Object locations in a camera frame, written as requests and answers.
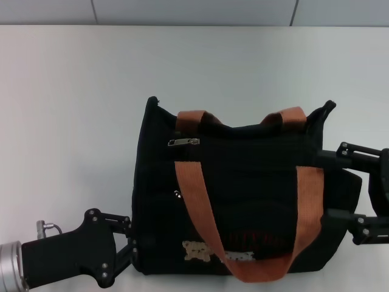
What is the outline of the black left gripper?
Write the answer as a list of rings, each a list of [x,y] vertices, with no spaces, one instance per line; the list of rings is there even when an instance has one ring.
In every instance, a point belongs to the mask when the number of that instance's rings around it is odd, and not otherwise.
[[[112,232],[127,238],[120,251]],[[36,288],[85,274],[108,288],[136,261],[137,242],[131,236],[128,216],[91,209],[76,230],[22,244],[24,278]]]

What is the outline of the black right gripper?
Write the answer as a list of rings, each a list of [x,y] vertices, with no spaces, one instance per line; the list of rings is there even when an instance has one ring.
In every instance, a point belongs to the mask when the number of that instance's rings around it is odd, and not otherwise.
[[[355,245],[389,244],[389,148],[382,151],[342,142],[337,151],[320,150],[314,166],[324,169],[371,170],[368,193],[378,217],[328,209],[322,226],[346,229]]]

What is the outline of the black food bag orange handles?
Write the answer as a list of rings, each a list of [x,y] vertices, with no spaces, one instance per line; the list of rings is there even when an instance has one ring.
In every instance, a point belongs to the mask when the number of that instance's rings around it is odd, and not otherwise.
[[[150,97],[134,172],[135,269],[248,283],[321,270],[346,234],[321,218],[328,209],[354,212],[362,185],[346,169],[314,166],[334,108],[289,108],[232,128],[206,111],[172,115]],[[168,146],[182,138],[200,144]]]

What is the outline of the silver main zipper pull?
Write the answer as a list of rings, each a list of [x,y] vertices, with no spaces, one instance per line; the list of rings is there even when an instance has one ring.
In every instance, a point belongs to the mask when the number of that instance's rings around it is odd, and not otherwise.
[[[172,139],[168,142],[169,147],[181,147],[184,145],[198,145],[198,144],[200,144],[199,138]]]

